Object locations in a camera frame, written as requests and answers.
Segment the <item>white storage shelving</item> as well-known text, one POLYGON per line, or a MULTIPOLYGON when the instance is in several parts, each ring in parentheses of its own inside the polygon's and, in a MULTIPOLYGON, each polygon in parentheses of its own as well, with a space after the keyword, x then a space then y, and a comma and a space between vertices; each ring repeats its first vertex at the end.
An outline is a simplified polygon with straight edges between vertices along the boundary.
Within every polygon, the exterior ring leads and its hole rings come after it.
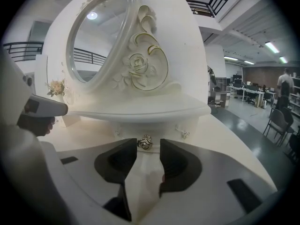
POLYGON ((294 83, 293 93, 290 96, 291 112, 300 118, 300 77, 291 77, 294 83))

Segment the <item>grey-green side chair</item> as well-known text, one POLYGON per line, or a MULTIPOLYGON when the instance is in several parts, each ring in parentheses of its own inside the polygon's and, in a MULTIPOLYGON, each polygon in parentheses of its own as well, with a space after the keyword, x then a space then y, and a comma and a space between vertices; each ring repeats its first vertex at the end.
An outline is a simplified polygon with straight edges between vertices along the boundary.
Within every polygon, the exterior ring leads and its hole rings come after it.
POLYGON ((292 113, 287 107, 282 107, 280 110, 275 109, 270 114, 269 121, 263 135, 268 136, 268 133, 272 128, 276 132, 274 139, 277 135, 280 135, 276 142, 276 145, 280 147, 287 137, 287 134, 294 132, 294 129, 292 128, 293 122, 294 119, 292 113))

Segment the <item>round white-framed mirror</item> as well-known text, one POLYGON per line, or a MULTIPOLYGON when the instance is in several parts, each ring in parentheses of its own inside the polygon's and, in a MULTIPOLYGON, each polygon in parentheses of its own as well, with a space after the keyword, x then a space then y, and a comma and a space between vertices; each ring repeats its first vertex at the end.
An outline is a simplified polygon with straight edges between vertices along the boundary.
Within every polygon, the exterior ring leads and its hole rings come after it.
POLYGON ((89 82, 104 66, 120 33, 126 9, 126 0, 98 2, 76 30, 73 70, 81 82, 89 82))

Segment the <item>grey wooden shelf unit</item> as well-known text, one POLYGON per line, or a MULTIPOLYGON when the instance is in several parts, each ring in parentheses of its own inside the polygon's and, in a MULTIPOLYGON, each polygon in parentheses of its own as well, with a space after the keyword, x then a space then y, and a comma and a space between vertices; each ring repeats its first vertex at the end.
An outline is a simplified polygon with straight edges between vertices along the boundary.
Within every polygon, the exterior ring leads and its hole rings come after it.
POLYGON ((230 90, 227 88, 226 77, 216 77, 216 83, 210 82, 210 96, 214 98, 214 102, 222 108, 229 106, 230 90))

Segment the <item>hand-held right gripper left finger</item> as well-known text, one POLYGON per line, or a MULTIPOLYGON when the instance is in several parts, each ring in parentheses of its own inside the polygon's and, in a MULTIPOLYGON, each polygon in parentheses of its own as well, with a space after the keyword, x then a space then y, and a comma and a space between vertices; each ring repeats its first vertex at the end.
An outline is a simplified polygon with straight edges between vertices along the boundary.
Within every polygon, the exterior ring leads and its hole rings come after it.
POLYGON ((125 179, 137 158, 137 140, 57 152, 42 142, 48 171, 72 222, 131 222, 125 179))

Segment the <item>yellow flower bouquet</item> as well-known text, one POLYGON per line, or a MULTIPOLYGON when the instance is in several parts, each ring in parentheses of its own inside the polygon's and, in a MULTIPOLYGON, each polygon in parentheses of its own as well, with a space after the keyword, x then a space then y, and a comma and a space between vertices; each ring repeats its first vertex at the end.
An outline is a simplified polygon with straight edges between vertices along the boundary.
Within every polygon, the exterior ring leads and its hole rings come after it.
POLYGON ((65 80, 57 81, 52 80, 50 83, 47 83, 48 93, 47 95, 53 96, 65 96, 65 80))

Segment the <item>white dressing table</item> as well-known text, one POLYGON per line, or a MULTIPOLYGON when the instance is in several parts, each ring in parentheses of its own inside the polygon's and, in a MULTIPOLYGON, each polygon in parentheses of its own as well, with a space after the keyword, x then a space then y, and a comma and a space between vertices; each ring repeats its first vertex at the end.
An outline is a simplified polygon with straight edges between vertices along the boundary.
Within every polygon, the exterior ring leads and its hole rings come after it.
POLYGON ((185 0, 126 0, 127 9, 104 66, 89 82, 73 70, 76 30, 105 0, 72 0, 45 38, 48 79, 63 78, 73 125, 48 141, 57 151, 118 141, 110 122, 156 123, 198 119, 191 145, 234 158, 276 188, 262 164, 231 130, 211 115, 202 36, 185 0))

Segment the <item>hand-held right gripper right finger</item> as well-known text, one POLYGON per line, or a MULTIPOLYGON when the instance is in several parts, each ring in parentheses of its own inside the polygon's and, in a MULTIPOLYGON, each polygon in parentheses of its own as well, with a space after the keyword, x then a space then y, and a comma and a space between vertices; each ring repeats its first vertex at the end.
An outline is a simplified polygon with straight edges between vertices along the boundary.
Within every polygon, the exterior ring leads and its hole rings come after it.
POLYGON ((160 161, 151 223, 253 223, 277 192, 234 158, 194 145, 161 139, 160 161))

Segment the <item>person's left hand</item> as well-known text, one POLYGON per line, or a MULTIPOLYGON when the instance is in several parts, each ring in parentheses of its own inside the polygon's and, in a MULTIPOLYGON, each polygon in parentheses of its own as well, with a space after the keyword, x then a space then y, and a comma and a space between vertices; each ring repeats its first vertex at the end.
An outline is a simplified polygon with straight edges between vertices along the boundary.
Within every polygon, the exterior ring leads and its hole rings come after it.
POLYGON ((36 137, 50 134, 54 124, 54 117, 31 117, 24 114, 20 115, 17 122, 19 128, 30 131, 36 137))

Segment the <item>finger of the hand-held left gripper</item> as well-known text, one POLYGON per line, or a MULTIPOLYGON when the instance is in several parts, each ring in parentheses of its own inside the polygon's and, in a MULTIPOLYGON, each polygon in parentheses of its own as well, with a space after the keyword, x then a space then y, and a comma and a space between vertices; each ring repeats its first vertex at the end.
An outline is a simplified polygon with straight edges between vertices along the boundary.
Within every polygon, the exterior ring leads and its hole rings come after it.
POLYGON ((23 115, 38 118, 64 116, 68 113, 65 103, 31 94, 22 110, 23 115))

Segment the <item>row of white office desks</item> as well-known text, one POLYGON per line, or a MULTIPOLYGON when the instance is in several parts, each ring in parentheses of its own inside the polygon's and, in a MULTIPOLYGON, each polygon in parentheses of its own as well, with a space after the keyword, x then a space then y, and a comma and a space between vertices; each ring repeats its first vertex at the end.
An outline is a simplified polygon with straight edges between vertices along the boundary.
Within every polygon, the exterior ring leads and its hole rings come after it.
POLYGON ((242 102, 252 103, 256 108, 266 108, 266 105, 275 104, 275 91, 251 82, 244 83, 241 79, 235 79, 228 84, 227 90, 230 97, 241 98, 242 102))

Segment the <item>black metal railing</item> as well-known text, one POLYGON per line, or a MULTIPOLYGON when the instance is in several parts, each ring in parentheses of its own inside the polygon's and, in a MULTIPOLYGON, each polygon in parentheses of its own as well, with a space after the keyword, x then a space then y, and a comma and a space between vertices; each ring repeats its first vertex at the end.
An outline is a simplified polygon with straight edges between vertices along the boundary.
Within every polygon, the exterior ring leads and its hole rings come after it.
POLYGON ((194 15, 215 18, 228 0, 186 0, 194 15))
POLYGON ((10 57, 15 62, 33 61, 37 55, 41 55, 44 42, 29 41, 29 42, 12 42, 3 45, 10 57))

